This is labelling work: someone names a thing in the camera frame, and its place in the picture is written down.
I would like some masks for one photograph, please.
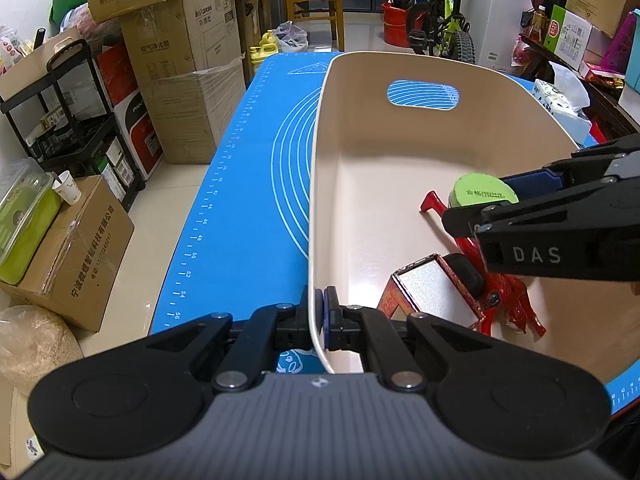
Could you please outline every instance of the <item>white cabinet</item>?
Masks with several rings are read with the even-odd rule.
[[[462,0],[461,11],[470,23],[476,63],[511,74],[511,55],[520,32],[520,19],[531,0]]]

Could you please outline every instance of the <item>black metal shelf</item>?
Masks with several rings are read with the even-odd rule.
[[[71,72],[71,70],[85,62],[88,64],[91,71],[94,85],[98,95],[100,96],[105,113],[98,118],[81,121],[72,114],[58,82],[63,76]],[[60,107],[65,113],[68,124],[61,128],[54,128],[53,130],[44,133],[43,136],[62,135],[70,131],[72,140],[70,145],[66,146],[61,151],[50,152],[49,155],[53,156],[47,157],[44,156],[44,154],[40,155],[36,153],[32,146],[28,146],[11,115],[11,111],[26,102],[28,99],[38,97],[44,113],[48,113],[49,109],[44,101],[42,92],[50,87],[53,87],[54,92],[56,93],[56,97],[58,98]],[[54,54],[47,63],[46,75],[31,83],[26,88],[20,90],[6,101],[0,98],[0,112],[7,117],[7,120],[9,121],[9,124],[11,124],[16,137],[24,148],[24,151],[29,156],[36,159],[44,171],[80,168],[76,171],[82,171],[84,173],[74,174],[73,176],[76,177],[87,174],[86,172],[89,171],[89,167],[90,171],[93,173],[100,174],[98,165],[94,160],[94,154],[105,138],[115,136],[120,142],[120,147],[134,175],[133,181],[130,186],[126,188],[126,194],[122,199],[123,208],[126,211],[129,211],[138,192],[145,189],[145,181],[142,177],[142,173],[138,169],[127,143],[124,141],[120,128],[118,127],[118,123],[116,122],[116,118],[111,111],[111,106],[104,94],[104,91],[102,90],[102,85],[98,78],[91,56],[91,49],[85,40],[76,40]]]
[[[81,46],[80,43],[74,41],[68,46],[68,49],[77,48]],[[81,65],[86,61],[86,56],[84,51],[79,50],[75,54],[72,54],[68,59],[65,59],[60,65],[53,68],[51,72],[47,72],[47,75],[42,76],[36,82],[31,83],[27,88],[20,90],[17,94],[13,95],[7,101],[4,101],[0,104],[0,112],[3,114],[7,114],[15,107],[21,105],[27,99],[31,99],[32,97],[36,97],[38,94],[44,92],[50,86],[57,81],[59,81],[62,77],[64,77],[67,73],[71,72],[76,66]]]
[[[69,153],[68,155],[60,155],[53,158],[48,158],[41,162],[40,166],[45,171],[51,171],[54,168],[59,168],[60,166],[68,166],[69,164],[74,164],[79,160],[88,160],[91,157],[92,153],[98,148],[98,146],[100,146],[100,143],[102,142],[104,137],[111,130],[117,127],[118,125],[116,124],[113,115],[108,114],[102,125],[98,128],[98,131],[94,133],[94,135],[84,147],[74,151],[73,153]]]

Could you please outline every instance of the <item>green container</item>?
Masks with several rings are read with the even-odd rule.
[[[0,280],[15,285],[60,209],[53,177],[32,158],[12,162],[0,173]]]
[[[515,204],[518,197],[513,189],[499,178],[483,173],[467,173],[453,185],[449,195],[449,206],[460,207],[500,200]]]

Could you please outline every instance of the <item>metal screw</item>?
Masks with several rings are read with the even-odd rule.
[[[223,388],[239,388],[246,384],[246,375],[237,370],[228,370],[226,372],[219,373],[216,377],[216,383]]]
[[[490,230],[494,225],[493,224],[484,224],[476,229],[476,233],[485,233]]]
[[[422,376],[416,372],[405,370],[391,376],[391,382],[399,388],[415,388],[422,384]]]
[[[494,290],[486,297],[486,304],[488,306],[498,306],[500,304],[500,294]]]

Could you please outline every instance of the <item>basket handle hole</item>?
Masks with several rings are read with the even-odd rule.
[[[389,85],[386,97],[399,106],[451,110],[458,104],[460,94],[453,86],[402,79]]]

